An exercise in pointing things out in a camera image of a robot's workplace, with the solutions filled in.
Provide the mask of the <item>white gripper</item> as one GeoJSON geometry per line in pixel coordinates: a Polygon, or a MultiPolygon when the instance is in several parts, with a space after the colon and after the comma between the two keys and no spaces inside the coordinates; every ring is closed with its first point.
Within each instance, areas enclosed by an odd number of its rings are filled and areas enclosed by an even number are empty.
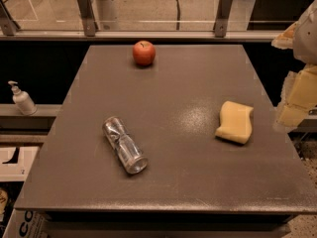
{"type": "Polygon", "coordinates": [[[307,65],[300,72],[290,71],[282,86],[277,105],[277,124],[296,128],[317,105],[317,0],[271,42],[275,48],[293,48],[294,57],[307,65]]]}

